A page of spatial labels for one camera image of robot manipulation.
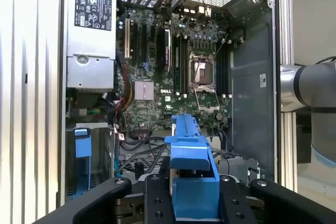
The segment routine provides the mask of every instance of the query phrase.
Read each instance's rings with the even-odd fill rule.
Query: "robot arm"
[[[336,166],[335,62],[311,66],[282,65],[281,111],[311,107],[312,146],[325,161]]]

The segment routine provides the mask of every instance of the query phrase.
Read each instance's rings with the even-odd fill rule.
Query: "motherboard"
[[[227,125],[230,97],[216,92],[225,24],[181,13],[170,17],[167,22],[152,10],[126,9],[118,18],[117,53],[124,55],[135,89],[125,112],[128,128],[170,129],[171,116],[182,113],[193,115],[200,127]],[[120,70],[115,87],[124,88]]]

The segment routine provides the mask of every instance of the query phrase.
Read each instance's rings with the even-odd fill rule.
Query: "blue drive bracket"
[[[165,137],[171,145],[170,169],[206,171],[203,177],[173,179],[176,220],[218,221],[219,174],[210,145],[191,115],[174,115],[172,123],[176,124],[175,134]]]
[[[77,194],[83,193],[86,190],[90,190],[91,184],[91,156],[92,156],[92,144],[90,129],[74,129],[75,141],[76,141],[76,163],[80,167],[76,167],[77,170]],[[83,180],[83,173],[87,174],[87,181]]]

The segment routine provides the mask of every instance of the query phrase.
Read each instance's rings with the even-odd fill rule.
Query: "power supply label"
[[[111,30],[112,0],[76,0],[75,26]]]

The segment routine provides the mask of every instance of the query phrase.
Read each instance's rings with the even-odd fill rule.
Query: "white sticker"
[[[262,73],[260,75],[260,87],[265,88],[266,87],[266,74]]]
[[[117,134],[118,133],[118,129],[119,129],[119,125],[114,124],[114,133]]]
[[[118,133],[118,139],[124,141],[125,140],[124,134]]]

